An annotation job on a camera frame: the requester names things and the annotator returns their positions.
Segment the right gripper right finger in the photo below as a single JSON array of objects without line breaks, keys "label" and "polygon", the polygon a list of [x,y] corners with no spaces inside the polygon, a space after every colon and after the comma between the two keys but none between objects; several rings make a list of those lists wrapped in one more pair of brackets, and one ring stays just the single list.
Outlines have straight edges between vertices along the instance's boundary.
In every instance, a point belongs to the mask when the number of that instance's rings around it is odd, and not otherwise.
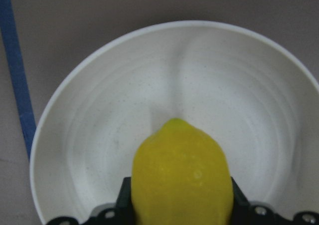
[{"label": "right gripper right finger", "polygon": [[296,213],[291,220],[274,212],[268,205],[250,202],[232,178],[234,205],[232,225],[317,225],[319,214],[311,211]]}]

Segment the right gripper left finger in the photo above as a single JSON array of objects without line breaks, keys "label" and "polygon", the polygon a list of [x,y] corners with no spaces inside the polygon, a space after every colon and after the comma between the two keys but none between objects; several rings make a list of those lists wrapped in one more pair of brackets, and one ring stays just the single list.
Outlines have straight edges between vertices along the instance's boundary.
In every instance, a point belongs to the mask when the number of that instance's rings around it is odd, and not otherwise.
[{"label": "right gripper left finger", "polygon": [[48,225],[134,225],[136,223],[131,201],[131,178],[125,177],[114,203],[95,207],[84,222],[75,217],[61,216],[50,220]]}]

